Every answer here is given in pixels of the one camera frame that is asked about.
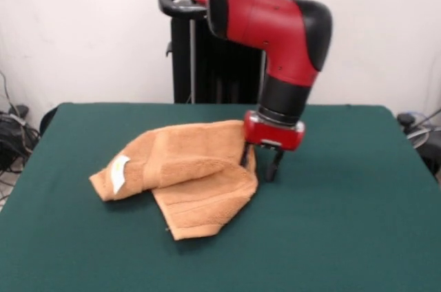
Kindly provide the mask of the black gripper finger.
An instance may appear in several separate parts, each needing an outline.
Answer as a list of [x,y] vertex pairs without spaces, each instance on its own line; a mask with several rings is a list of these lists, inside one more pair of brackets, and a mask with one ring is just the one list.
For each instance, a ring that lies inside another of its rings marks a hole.
[[284,151],[283,150],[278,150],[274,156],[274,159],[270,162],[270,164],[267,167],[267,171],[266,171],[266,181],[268,182],[273,182],[276,174],[278,172],[278,168],[280,165],[281,160],[283,159],[284,156]]
[[242,156],[240,157],[240,166],[244,168],[249,167],[249,163],[252,156],[254,145],[248,141],[245,141]]

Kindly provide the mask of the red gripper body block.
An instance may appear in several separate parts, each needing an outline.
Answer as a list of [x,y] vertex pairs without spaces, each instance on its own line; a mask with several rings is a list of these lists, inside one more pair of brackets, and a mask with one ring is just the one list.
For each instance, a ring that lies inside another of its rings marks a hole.
[[305,124],[299,121],[292,126],[278,125],[265,120],[256,111],[247,111],[243,129],[248,143],[294,151],[302,143]]

